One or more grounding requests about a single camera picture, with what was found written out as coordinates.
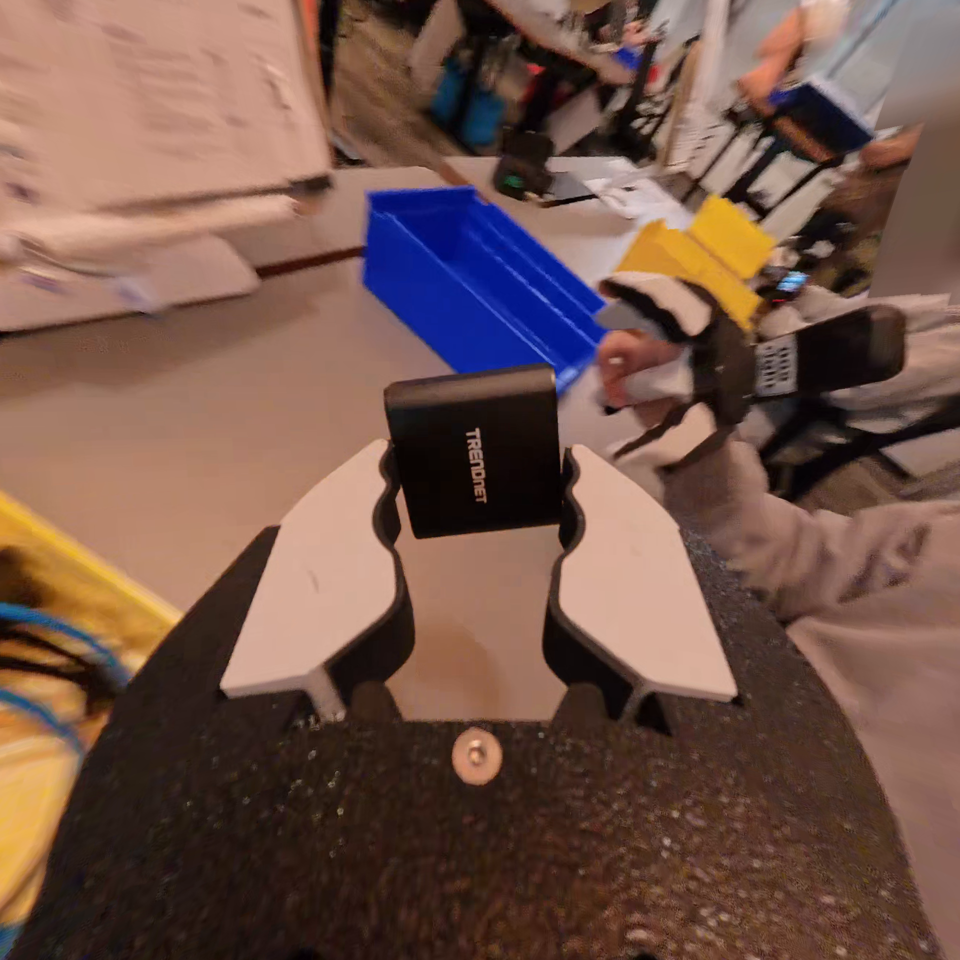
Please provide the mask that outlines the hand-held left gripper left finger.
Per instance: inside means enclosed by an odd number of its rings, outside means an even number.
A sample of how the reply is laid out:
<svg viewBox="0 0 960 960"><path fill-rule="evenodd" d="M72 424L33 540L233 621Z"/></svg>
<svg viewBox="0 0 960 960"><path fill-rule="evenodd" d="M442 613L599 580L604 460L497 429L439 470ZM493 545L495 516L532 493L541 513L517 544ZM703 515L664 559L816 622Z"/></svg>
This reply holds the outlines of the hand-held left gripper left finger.
<svg viewBox="0 0 960 960"><path fill-rule="evenodd" d="M400 480L379 438L322 479L279 524L222 673L230 700L302 692L325 721L411 657L415 620L397 549Z"/></svg>

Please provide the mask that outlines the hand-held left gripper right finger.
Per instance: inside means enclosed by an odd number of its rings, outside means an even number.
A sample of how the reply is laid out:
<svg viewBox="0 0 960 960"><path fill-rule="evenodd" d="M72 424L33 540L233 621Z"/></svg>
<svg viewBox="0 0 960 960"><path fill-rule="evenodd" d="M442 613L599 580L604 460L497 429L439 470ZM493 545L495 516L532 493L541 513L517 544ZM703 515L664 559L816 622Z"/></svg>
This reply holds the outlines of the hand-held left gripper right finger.
<svg viewBox="0 0 960 960"><path fill-rule="evenodd" d="M613 722L665 722L665 697L738 704L678 523L582 444L564 452L562 480L543 627L552 673L568 690L592 688Z"/></svg>

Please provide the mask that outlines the black network splitter box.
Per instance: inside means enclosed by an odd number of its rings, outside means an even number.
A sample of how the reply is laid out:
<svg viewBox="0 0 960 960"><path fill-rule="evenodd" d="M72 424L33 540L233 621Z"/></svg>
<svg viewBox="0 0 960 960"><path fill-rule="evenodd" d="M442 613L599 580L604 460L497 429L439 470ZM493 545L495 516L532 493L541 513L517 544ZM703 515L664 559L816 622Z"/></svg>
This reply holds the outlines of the black network splitter box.
<svg viewBox="0 0 960 960"><path fill-rule="evenodd" d="M552 366L397 381L383 400L416 539L559 523L563 485Z"/></svg>

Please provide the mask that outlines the person's right forearm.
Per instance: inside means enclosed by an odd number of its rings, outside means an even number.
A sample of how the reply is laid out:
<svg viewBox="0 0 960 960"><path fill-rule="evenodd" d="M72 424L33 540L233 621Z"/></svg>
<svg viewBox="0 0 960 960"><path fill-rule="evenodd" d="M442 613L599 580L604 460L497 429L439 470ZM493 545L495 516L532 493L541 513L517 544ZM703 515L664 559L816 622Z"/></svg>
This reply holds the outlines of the person's right forearm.
<svg viewBox="0 0 960 960"><path fill-rule="evenodd" d="M766 604L844 709L942 952L958 958L958 501L808 511L771 494L736 440L659 474L666 509Z"/></svg>

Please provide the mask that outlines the grey desk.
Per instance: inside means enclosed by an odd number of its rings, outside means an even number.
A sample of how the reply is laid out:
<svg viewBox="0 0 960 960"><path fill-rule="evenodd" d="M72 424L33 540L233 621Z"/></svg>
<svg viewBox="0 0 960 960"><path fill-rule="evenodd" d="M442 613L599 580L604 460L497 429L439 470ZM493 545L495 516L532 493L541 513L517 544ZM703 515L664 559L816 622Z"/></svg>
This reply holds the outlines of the grey desk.
<svg viewBox="0 0 960 960"><path fill-rule="evenodd" d="M243 706L268 694L231 700L221 679L282 520L368 444L392 444L390 384L459 375L366 289L367 196L335 186L323 201L335 207L294 225L329 227L336 240L363 227L361 267L294 273L232 305L2 342L2 489L51 508L166 599L194 601L161 653L183 641L198 655L222 631L213 696ZM597 453L585 435L572 441L575 414L599 423L593 367L594 357L557 393L561 503L567 449ZM418 539L401 482L396 505L414 650L393 676L423 647L433 654L416 660L420 670L439 659L451 667L423 674L432 686L418 690L414 716L436 720L426 709L440 707L439 719L546 717L544 627L561 519ZM340 721L389 680L358 688Z"/></svg>

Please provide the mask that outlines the person's right hand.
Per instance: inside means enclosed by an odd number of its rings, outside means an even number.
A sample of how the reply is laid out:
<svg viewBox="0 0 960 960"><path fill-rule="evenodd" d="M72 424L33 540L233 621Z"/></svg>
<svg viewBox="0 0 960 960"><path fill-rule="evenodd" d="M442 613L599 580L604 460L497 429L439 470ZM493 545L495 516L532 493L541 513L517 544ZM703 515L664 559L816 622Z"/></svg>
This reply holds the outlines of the person's right hand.
<svg viewBox="0 0 960 960"><path fill-rule="evenodd" d="M678 400L661 398L631 402L626 380L637 373L667 366L683 355L683 349L677 344L656 340L639 330L607 332L595 356L606 406L617 410L630 407L644 426L657 426L678 405Z"/></svg>

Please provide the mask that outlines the yellow plastic bin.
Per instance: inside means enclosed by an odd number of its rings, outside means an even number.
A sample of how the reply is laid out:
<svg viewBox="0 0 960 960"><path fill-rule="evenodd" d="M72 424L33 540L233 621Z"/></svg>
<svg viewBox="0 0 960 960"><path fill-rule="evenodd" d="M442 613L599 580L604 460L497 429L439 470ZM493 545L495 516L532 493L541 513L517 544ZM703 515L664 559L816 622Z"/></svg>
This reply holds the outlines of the yellow plastic bin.
<svg viewBox="0 0 960 960"><path fill-rule="evenodd" d="M7 494L1 547L6 953L40 892L86 754L182 614Z"/></svg>
<svg viewBox="0 0 960 960"><path fill-rule="evenodd" d="M663 274L702 287L741 330L752 333L761 298L751 282L776 245L737 205L708 196L686 228L665 219L645 224L617 270Z"/></svg>

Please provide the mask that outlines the loose white papers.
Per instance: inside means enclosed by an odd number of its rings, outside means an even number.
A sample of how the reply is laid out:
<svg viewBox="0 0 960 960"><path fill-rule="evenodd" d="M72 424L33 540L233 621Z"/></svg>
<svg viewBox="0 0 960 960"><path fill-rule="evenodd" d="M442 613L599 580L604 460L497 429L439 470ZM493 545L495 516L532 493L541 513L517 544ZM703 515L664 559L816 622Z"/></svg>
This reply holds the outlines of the loose white papers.
<svg viewBox="0 0 960 960"><path fill-rule="evenodd" d="M584 185L608 211L638 225L663 221L671 229L684 231L693 219L690 210L649 177L635 177L624 183L612 177L597 177L586 180Z"/></svg>

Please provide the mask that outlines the blue plastic bin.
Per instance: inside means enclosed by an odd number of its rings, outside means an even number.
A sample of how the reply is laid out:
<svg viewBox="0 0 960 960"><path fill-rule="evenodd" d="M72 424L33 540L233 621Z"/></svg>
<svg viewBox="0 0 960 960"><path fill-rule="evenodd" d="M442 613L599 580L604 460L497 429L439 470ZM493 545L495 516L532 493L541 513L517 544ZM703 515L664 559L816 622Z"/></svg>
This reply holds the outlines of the blue plastic bin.
<svg viewBox="0 0 960 960"><path fill-rule="evenodd" d="M363 282L459 375L547 364L563 396L604 300L472 186L369 191Z"/></svg>

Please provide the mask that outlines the black electronic device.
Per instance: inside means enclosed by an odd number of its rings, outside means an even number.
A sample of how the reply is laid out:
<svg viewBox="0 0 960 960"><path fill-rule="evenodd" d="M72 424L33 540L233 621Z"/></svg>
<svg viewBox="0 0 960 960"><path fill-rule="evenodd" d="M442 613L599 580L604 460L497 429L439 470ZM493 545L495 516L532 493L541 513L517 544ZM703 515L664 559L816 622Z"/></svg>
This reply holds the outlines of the black electronic device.
<svg viewBox="0 0 960 960"><path fill-rule="evenodd" d="M553 196L554 174L548 162L554 143L544 133L511 129L505 134L491 180L493 189L517 201L540 202Z"/></svg>

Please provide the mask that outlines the blue container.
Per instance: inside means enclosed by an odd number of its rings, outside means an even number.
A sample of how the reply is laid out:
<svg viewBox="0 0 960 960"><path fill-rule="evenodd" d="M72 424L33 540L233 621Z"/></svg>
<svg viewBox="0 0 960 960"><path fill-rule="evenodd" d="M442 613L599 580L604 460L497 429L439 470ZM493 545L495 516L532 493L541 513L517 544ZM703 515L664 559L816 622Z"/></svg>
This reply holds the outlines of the blue container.
<svg viewBox="0 0 960 960"><path fill-rule="evenodd" d="M462 64L450 55L440 68L439 80L427 107L429 118L468 154L495 146L506 112L506 103L481 68Z"/></svg>

